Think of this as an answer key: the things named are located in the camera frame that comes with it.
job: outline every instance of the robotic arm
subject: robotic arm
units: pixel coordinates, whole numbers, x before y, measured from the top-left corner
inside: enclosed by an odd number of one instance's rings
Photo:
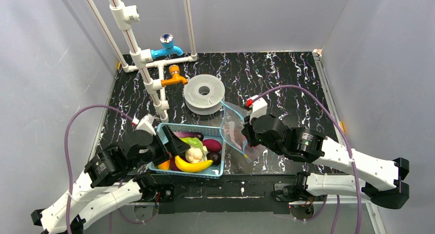
[[[125,178],[140,163],[159,165],[185,152],[190,145],[178,139],[168,127],[163,131],[169,142],[163,145],[152,128],[153,116],[147,115],[137,125],[136,131],[122,144],[112,144],[97,153],[85,166],[73,185],[70,216],[74,234],[81,234],[102,216],[133,201],[149,199],[165,185],[157,185],[147,174],[136,175],[123,187],[95,199],[114,183]],[[69,191],[46,209],[35,210],[32,220],[43,227],[42,234],[66,233],[66,205]]]
[[[409,173],[408,160],[397,158],[386,161],[352,149],[362,186],[356,189],[354,177],[351,176],[352,160],[346,147],[319,132],[304,127],[289,128],[280,119],[266,114],[266,109],[266,102],[259,99],[252,105],[252,114],[245,118],[242,134],[249,146],[261,144],[290,160],[325,165],[350,174],[298,173],[295,185],[276,190],[274,195],[283,195],[289,201],[296,201],[324,194],[355,196],[356,191],[360,190],[362,197],[390,209],[399,209],[408,200],[409,185],[402,182]]]

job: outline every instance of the gray floor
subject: gray floor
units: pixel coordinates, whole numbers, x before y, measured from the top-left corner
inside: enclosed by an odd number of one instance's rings
[[[365,204],[363,204],[363,224],[361,234],[374,233],[370,217]],[[148,218],[151,215],[150,207],[145,216],[139,213],[139,218]],[[156,216],[146,225],[135,225],[124,221],[117,212],[113,213],[113,234],[137,234],[137,233],[177,233],[177,234],[245,234],[245,233],[306,233],[322,234],[330,233],[332,220],[335,215],[336,205],[327,204],[315,220],[302,223],[291,219],[291,215],[273,215],[268,212],[222,212],[222,213],[176,213],[161,214]],[[123,213],[132,220],[134,206],[122,207]],[[335,234],[353,233],[357,219],[356,204],[342,204],[340,215],[335,227]],[[109,218],[107,216],[95,222],[85,234],[109,233]]]

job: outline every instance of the round metal disc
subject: round metal disc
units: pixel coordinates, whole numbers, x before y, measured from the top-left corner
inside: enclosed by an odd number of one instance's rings
[[[186,106],[194,113],[209,115],[219,111],[225,96],[224,84],[213,75],[196,75],[184,86]]]

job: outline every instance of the blue basket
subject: blue basket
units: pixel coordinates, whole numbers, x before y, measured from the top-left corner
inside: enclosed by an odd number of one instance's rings
[[[162,130],[162,127],[167,125],[172,131],[180,132],[200,132],[204,135],[204,139],[215,139],[222,144],[221,152],[221,163],[218,166],[210,166],[209,168],[196,173],[183,172],[183,171],[172,171],[172,170],[160,170],[152,162],[148,164],[150,170],[156,171],[157,173],[179,175],[195,178],[205,178],[205,179],[218,179],[224,173],[225,166],[225,142],[221,137],[221,132],[219,127],[210,126],[200,126],[200,125],[183,125],[183,124],[171,124],[171,123],[161,123],[157,126],[157,135],[162,140],[163,144],[168,143],[168,139]]]

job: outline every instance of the black marble table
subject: black marble table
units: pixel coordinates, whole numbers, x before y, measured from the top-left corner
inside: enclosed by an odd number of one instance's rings
[[[130,56],[125,57],[132,64]],[[327,105],[311,52],[201,53],[196,62],[180,64],[180,69],[187,79],[198,74],[217,76],[225,85],[225,101],[239,106],[243,106],[250,96],[283,84],[306,88],[323,105]],[[158,78],[156,68],[149,71],[154,79]],[[165,78],[169,77],[167,68],[165,75]],[[223,109],[207,116],[192,113],[184,103],[183,85],[168,86],[166,97],[170,106],[169,122],[220,126]],[[285,125],[305,126],[337,139],[332,122],[310,97],[300,91],[281,89],[269,94],[265,100],[268,103],[268,113],[278,116]],[[109,105],[138,119],[148,113],[155,114],[141,75],[137,71],[117,71]],[[157,116],[154,125],[157,126],[159,122]],[[101,129],[97,152],[110,143],[122,141],[132,131],[129,122],[109,110]],[[272,151],[264,151],[258,159],[248,163],[242,154],[227,146],[224,174],[296,174],[299,171],[336,172],[328,167],[293,162]]]

